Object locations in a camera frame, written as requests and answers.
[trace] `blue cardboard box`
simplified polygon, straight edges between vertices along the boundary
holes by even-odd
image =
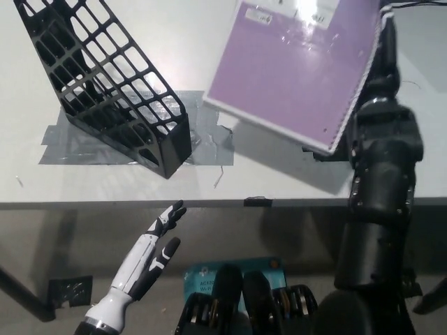
[[[254,258],[250,260],[231,260],[225,262],[206,262],[192,266],[184,273],[184,300],[192,293],[199,292],[210,295],[216,272],[224,264],[237,265],[242,275],[250,271],[261,271],[270,282],[270,287],[287,286],[282,261],[279,258]],[[244,297],[241,295],[239,311],[245,312]]]

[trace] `black plastic basket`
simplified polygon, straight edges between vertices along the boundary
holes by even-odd
[[[169,178],[191,154],[185,107],[104,0],[14,2],[68,120]]]

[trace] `wire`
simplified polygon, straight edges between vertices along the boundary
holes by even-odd
[[[402,5],[393,5],[393,8],[401,9],[401,8],[409,8],[409,7],[416,7],[416,6],[447,6],[447,2],[435,1],[435,0],[420,0],[420,1],[404,3]]]

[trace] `robotic hand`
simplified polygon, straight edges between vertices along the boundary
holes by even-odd
[[[152,258],[160,237],[177,225],[186,213],[183,201],[165,210],[140,236],[119,268],[107,295],[85,315],[75,335],[118,335],[124,329],[127,306],[141,300],[174,255],[180,240],[171,239]]]

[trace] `robotic forearm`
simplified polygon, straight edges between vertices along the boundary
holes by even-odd
[[[183,201],[165,210],[140,236],[119,268],[107,295],[93,306],[75,335],[117,335],[124,329],[127,307],[143,298],[174,255],[180,240],[171,239],[154,258],[156,243],[186,212]]]

